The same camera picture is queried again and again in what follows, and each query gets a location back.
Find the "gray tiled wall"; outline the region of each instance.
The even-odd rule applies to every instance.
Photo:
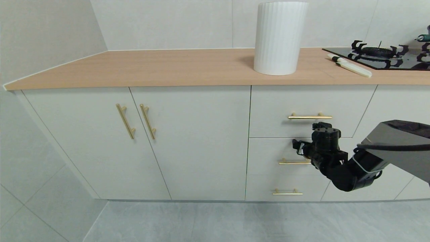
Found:
[[[89,0],[0,0],[2,83],[106,51]],[[1,240],[82,241],[106,201],[65,166],[12,92],[0,89]]]
[[[427,0],[304,0],[303,47],[411,43],[430,25]],[[251,48],[269,0],[91,0],[109,50]]]

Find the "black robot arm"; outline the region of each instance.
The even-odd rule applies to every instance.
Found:
[[[293,148],[342,191],[370,186],[389,163],[430,182],[429,125],[382,122],[357,145],[349,160],[348,153],[339,148],[339,129],[323,122],[313,124],[312,129],[312,142],[293,140]]]

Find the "tiled floor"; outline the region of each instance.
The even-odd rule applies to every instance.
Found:
[[[109,202],[84,242],[428,242],[430,200]]]

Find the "kitchen counter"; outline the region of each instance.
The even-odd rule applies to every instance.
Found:
[[[297,71],[269,76],[253,70],[254,49],[108,51],[6,84],[6,90],[78,87],[221,85],[430,85],[430,71],[374,70],[365,78],[302,48]]]

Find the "white knife handle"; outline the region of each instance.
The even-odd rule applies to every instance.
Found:
[[[339,65],[339,66],[341,66],[341,67],[343,67],[343,68],[345,68],[345,69],[347,69],[347,70],[349,70],[349,71],[357,73],[357,74],[359,74],[361,76],[364,76],[364,77],[367,77],[367,78],[369,78],[369,77],[372,76],[372,72],[371,71],[368,71],[368,70],[366,70],[364,68],[361,68],[361,67],[359,67],[357,65],[354,65],[352,63],[349,63],[349,62],[337,62],[336,64]]]

